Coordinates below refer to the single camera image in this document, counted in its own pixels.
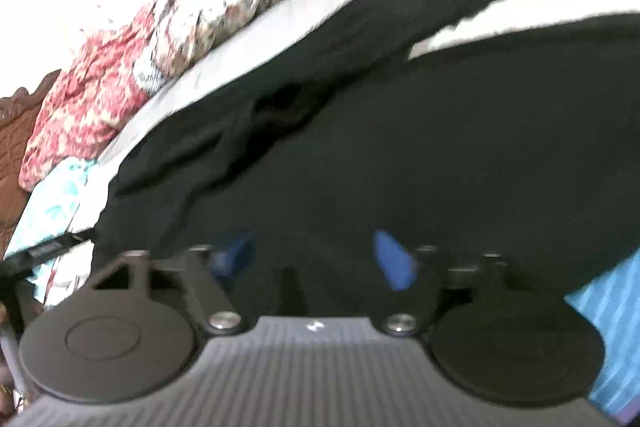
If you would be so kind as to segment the black pants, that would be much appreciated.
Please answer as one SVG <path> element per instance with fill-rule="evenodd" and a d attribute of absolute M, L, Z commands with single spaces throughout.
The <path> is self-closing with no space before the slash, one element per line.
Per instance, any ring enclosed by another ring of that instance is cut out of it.
<path fill-rule="evenodd" d="M 639 245 L 639 19 L 410 57 L 494 0 L 352 0 L 126 157 L 92 265 L 252 231 L 247 314 L 361 315 L 390 288 L 373 235 L 498 253 L 567 294 Z"/>

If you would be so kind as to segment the carved wooden headboard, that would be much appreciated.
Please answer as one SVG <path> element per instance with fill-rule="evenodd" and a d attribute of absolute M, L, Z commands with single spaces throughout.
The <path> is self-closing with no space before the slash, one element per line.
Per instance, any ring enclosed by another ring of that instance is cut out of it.
<path fill-rule="evenodd" d="M 60 70 L 44 76 L 38 88 L 29 93 L 18 88 L 0 101 L 0 248 L 4 256 L 29 199 L 18 184 L 26 144 L 34 130 L 42 101 Z"/>

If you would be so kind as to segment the red floral patchwork quilt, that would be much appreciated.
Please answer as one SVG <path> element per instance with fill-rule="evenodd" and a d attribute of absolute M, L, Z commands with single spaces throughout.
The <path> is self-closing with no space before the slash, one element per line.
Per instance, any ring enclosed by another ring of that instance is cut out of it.
<path fill-rule="evenodd" d="M 43 99 L 18 184 L 32 191 L 67 157 L 97 158 L 170 80 L 281 0 L 153 0 L 89 37 Z"/>

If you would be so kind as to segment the patterned bed sheet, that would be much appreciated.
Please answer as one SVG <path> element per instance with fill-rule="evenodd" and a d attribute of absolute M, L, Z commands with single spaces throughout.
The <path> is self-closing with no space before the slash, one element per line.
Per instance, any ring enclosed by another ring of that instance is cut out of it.
<path fill-rule="evenodd" d="M 138 115 L 17 426 L 608 426 L 639 13 L 292 0 Z"/>

